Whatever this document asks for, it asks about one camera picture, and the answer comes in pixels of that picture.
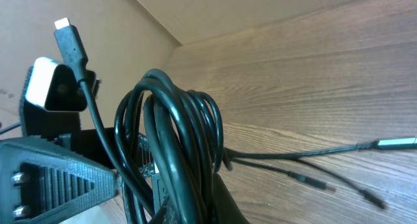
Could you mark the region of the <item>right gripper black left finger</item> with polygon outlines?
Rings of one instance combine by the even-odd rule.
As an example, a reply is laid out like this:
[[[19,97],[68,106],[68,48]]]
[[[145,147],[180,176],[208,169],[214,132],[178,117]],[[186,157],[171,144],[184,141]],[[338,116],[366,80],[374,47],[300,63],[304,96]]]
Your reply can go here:
[[[111,169],[38,137],[1,141],[1,222],[60,223],[118,193]]]

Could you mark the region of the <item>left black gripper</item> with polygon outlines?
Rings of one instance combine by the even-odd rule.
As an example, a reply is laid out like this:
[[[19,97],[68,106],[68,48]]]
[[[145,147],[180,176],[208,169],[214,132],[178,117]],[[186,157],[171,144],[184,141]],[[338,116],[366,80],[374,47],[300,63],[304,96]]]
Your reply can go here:
[[[153,175],[153,158],[148,151],[146,136],[139,133],[137,142],[134,159],[143,177],[151,177]],[[55,138],[55,144],[96,161],[109,169],[115,168],[104,150],[96,130],[81,130],[59,135]]]

